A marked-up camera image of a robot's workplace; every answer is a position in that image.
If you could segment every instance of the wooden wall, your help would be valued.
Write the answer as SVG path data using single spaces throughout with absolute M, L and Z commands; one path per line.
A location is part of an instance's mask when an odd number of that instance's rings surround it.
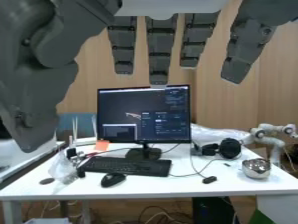
M 251 73 L 235 85 L 221 79 L 231 25 L 241 1 L 231 0 L 224 8 L 215 34 L 197 70 L 180 67 L 184 16 L 180 16 L 171 65 L 171 84 L 192 84 L 193 119 L 215 128 L 248 130 L 260 122 L 298 124 L 296 85 L 298 84 L 298 23 L 281 26 L 255 63 Z M 96 90 L 103 87 L 150 85 L 146 18 L 139 18 L 135 74 L 115 74 L 108 33 L 91 38 L 78 56 L 80 73 L 59 112 L 96 112 Z

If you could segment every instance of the computer mouse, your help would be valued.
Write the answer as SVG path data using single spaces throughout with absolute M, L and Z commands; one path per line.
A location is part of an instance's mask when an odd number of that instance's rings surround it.
M 127 176 L 122 173 L 108 173 L 102 180 L 102 187 L 108 188 L 122 183 Z

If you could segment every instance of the red object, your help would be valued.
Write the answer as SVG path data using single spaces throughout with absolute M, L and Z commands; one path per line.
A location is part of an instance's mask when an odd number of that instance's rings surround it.
M 96 156 L 98 154 L 99 154 L 99 152 L 90 153 L 90 154 L 87 154 L 87 157 L 91 158 L 91 157 Z
M 110 141 L 98 141 L 96 142 L 96 150 L 106 152 L 110 148 Z

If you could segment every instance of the table surface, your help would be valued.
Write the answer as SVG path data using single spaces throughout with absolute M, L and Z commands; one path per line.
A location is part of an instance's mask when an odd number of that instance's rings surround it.
M 156 144 L 163 151 L 171 149 L 174 144 Z M 111 144 L 110 150 L 138 147 L 135 144 Z M 95 146 L 79 148 L 86 153 L 95 152 Z M 108 152 L 107 156 L 124 157 L 128 150 Z M 40 185 L 40 181 L 50 176 L 48 169 L 56 157 L 50 159 L 35 170 L 25 175 L 0 192 L 0 200 L 91 200 L 116 198 L 174 198 L 174 197 L 213 197 L 233 195 L 283 195 L 298 194 L 298 180 L 273 165 L 272 175 L 265 180 L 255 180 L 245 176 L 241 170 L 243 160 L 260 156 L 245 147 L 243 155 L 235 161 L 215 161 L 203 172 L 205 176 L 217 176 L 219 181 L 204 184 L 199 175 L 191 177 L 146 177 L 128 176 L 122 184 L 103 188 L 100 185 L 106 174 L 87 173 L 84 179 L 64 185 L 59 181 Z M 193 157 L 197 170 L 220 157 Z M 163 159 L 174 161 L 171 174 L 193 174 L 191 164 L 191 145 L 182 144 L 174 151 L 163 155 Z

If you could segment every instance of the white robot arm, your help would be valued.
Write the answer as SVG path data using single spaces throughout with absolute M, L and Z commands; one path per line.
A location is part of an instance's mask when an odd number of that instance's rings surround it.
M 251 134 L 255 138 L 255 142 L 273 145 L 273 151 L 271 156 L 271 161 L 279 167 L 281 166 L 281 152 L 287 146 L 287 143 L 275 137 L 268 137 L 267 135 L 275 132 L 284 133 L 292 138 L 298 138 L 297 128 L 295 124 L 288 124 L 287 126 L 275 126 L 272 124 L 260 124 L 259 128 L 252 128 Z

